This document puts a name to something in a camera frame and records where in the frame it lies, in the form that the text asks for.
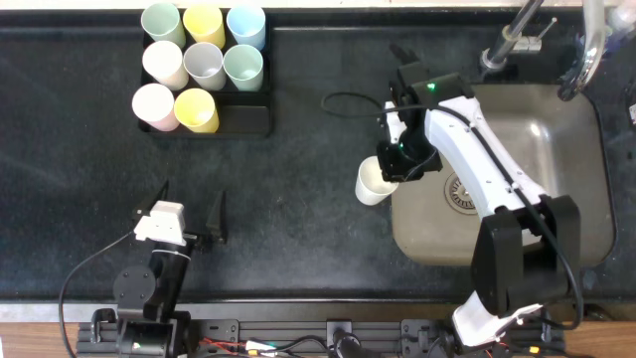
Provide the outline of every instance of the drain strainer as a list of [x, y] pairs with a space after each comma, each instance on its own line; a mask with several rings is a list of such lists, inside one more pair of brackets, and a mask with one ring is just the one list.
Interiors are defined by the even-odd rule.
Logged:
[[470, 198], [470, 195], [468, 195], [468, 190], [466, 190], [459, 181], [457, 174], [452, 173], [448, 179], [446, 179], [444, 196], [446, 197], [448, 205], [455, 211], [466, 215], [477, 214], [475, 204], [473, 204], [473, 200]]

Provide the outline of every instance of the cup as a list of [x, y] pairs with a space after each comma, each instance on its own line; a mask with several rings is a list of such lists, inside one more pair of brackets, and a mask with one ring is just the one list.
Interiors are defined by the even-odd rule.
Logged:
[[186, 71], [204, 90], [220, 90], [226, 85], [223, 53], [216, 45], [192, 45], [183, 56]]
[[363, 160], [358, 169], [356, 196], [365, 205], [376, 205], [398, 188], [398, 183], [386, 182], [377, 156]]
[[238, 90], [257, 91], [262, 86], [262, 55], [250, 45], [232, 46], [223, 68]]
[[197, 133], [219, 129], [219, 115], [212, 95], [203, 89], [184, 90], [175, 100], [177, 120]]
[[212, 4], [196, 4], [183, 14], [183, 23], [196, 42], [207, 42], [220, 49], [226, 45], [221, 9]]
[[170, 41], [180, 48], [186, 46], [186, 33], [179, 9], [170, 3], [150, 5], [141, 14], [141, 27], [154, 41]]
[[228, 28], [237, 43], [259, 51], [265, 47], [265, 12], [257, 6], [237, 6], [228, 13]]
[[157, 41], [148, 46], [141, 63], [150, 76], [170, 90], [180, 90], [188, 84], [181, 49], [172, 42]]
[[135, 115], [161, 131], [174, 130], [179, 126], [174, 104], [175, 98], [170, 90], [159, 84], [146, 85], [132, 97]]

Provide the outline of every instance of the black crate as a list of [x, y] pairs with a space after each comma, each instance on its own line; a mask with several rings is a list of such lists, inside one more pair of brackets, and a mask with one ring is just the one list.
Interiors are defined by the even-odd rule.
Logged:
[[[228, 28], [227, 16], [228, 9], [221, 10], [224, 17], [224, 27], [226, 31], [226, 45], [221, 49], [223, 54], [232, 46], [237, 44], [232, 32]], [[180, 10], [183, 20], [184, 10]], [[271, 26], [269, 19], [265, 20], [266, 40], [265, 47], [260, 51], [263, 58], [263, 79], [262, 87], [259, 91], [239, 91], [230, 78], [226, 81], [226, 85], [220, 90], [208, 90], [215, 100], [215, 106], [219, 113], [220, 126], [216, 133], [195, 133], [186, 126], [179, 126], [172, 131], [160, 131], [155, 129], [145, 121], [138, 119], [138, 127], [140, 130], [160, 137], [179, 137], [179, 138], [205, 138], [205, 139], [259, 139], [265, 138], [271, 131]], [[186, 33], [186, 46], [183, 53], [197, 42], [190, 36], [184, 27]], [[154, 40], [144, 33], [143, 48], [146, 49]], [[141, 85], [157, 83], [144, 69], [141, 68]], [[180, 89], [173, 90], [175, 98], [184, 90], [199, 89], [197, 82], [190, 77], [188, 84]]]

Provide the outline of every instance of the stainless steel sink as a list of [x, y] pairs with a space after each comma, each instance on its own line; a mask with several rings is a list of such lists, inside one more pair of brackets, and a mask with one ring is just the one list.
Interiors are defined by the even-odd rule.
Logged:
[[[488, 123], [517, 163], [551, 196], [568, 194], [578, 205], [583, 264], [602, 262], [612, 249], [614, 226], [592, 104], [583, 95], [561, 101], [557, 86], [474, 89]], [[439, 173], [400, 184], [393, 194], [394, 238], [418, 263], [470, 265], [479, 217], [470, 193], [443, 161]]]

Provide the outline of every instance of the faucet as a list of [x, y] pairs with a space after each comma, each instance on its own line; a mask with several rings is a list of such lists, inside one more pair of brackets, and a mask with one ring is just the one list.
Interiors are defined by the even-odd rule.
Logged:
[[[561, 100], [571, 100], [589, 83], [605, 47], [605, 9], [602, 0], [582, 0], [583, 20], [585, 22], [585, 48], [581, 59], [564, 75], [563, 83], [557, 95]], [[489, 72], [504, 69], [508, 55], [522, 39], [522, 31], [537, 13], [544, 0], [529, 0], [515, 20], [504, 27], [495, 46], [484, 50], [480, 63]]]

